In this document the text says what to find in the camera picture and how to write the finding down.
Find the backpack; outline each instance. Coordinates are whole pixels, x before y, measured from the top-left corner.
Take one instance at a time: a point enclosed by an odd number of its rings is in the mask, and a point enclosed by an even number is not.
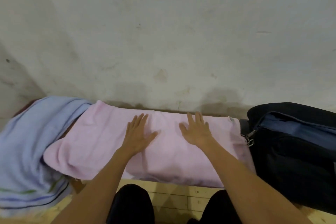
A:
[[[336,113],[287,102],[247,116],[257,175],[291,202],[336,214]]]

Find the left arm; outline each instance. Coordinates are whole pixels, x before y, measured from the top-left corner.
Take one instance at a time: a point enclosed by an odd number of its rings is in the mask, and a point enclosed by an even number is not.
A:
[[[52,224],[103,224],[106,223],[114,195],[128,161],[142,152],[157,136],[144,138],[148,115],[135,116],[127,125],[123,145],[95,178],[54,219]]]

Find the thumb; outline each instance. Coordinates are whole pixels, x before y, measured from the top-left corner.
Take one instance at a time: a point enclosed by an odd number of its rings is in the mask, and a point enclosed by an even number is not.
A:
[[[181,133],[184,136],[187,132],[187,128],[185,127],[183,123],[180,123],[178,126],[180,127]]]
[[[147,137],[147,141],[148,141],[148,143],[150,143],[151,141],[153,141],[153,140],[157,137],[158,134],[159,134],[159,133],[158,133],[157,131],[151,133],[151,134]]]

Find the pink cloth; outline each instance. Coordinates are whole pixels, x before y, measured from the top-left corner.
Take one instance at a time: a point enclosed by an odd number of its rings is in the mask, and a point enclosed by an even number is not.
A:
[[[123,178],[223,187],[205,154],[182,137],[179,123],[187,123],[187,115],[122,109],[102,101],[91,105],[64,138],[47,148],[44,161],[63,174],[90,180],[122,145],[127,122],[141,113],[149,114],[146,133],[160,133],[144,152],[128,162]],[[255,173],[249,148],[240,135],[239,121],[210,116],[204,116],[204,121],[209,122],[219,144]]]

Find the tiled floor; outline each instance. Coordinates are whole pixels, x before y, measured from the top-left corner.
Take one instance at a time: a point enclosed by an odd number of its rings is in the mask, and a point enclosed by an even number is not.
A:
[[[121,180],[119,188],[134,183],[148,191],[154,206],[157,222],[184,224],[190,218],[199,219],[209,201],[218,189],[178,186],[157,182]],[[55,216],[71,201],[66,197],[55,207],[39,214],[16,219],[0,219],[0,224],[49,224]],[[301,209],[314,224],[335,224],[336,216],[303,207]]]

